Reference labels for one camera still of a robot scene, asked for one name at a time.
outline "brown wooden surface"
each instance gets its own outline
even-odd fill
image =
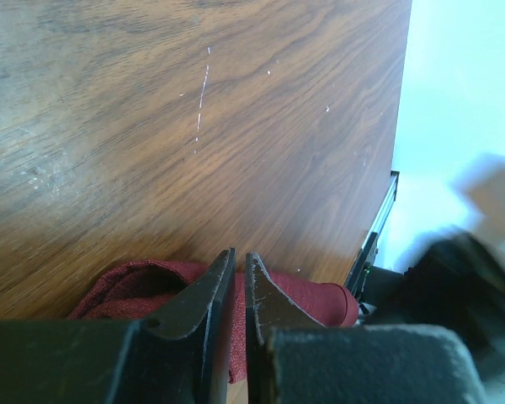
[[[0,2],[0,317],[229,246],[342,283],[388,184],[409,9]]]

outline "maroon fabric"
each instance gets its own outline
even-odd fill
[[[142,318],[172,299],[199,278],[208,267],[201,263],[155,260],[134,261],[104,274],[68,318]],[[281,273],[271,279],[298,306],[327,327],[351,327],[358,303],[338,284],[316,284]],[[236,274],[236,301],[230,347],[230,377],[235,383],[247,376],[245,352],[245,278]]]

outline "wood grain surface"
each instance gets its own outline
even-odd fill
[[[342,283],[389,181],[409,12],[0,1],[0,317],[229,246]]]

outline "folded cloth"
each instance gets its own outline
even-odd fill
[[[101,276],[68,318],[142,318],[192,284],[207,268],[201,263],[156,260],[121,265]],[[269,275],[301,309],[324,326],[351,327],[357,321],[358,303],[346,288],[338,284],[317,284],[288,274],[270,272]],[[231,383],[247,377],[244,284],[244,274],[236,274]]]

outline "black blurry object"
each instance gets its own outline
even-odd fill
[[[469,234],[435,242],[364,323],[447,327],[486,380],[505,369],[505,273]]]

